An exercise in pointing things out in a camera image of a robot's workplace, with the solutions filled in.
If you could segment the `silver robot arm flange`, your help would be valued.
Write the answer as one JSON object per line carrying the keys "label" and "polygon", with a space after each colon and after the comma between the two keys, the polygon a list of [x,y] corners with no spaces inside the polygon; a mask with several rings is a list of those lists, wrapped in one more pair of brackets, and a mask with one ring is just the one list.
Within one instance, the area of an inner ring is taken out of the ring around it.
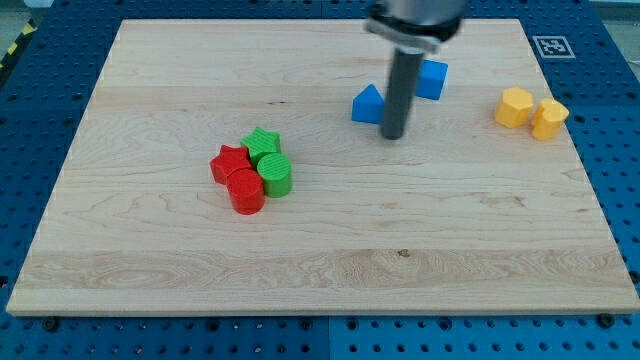
{"label": "silver robot arm flange", "polygon": [[408,54],[432,54],[461,27],[468,0],[382,0],[368,10],[364,29]]}

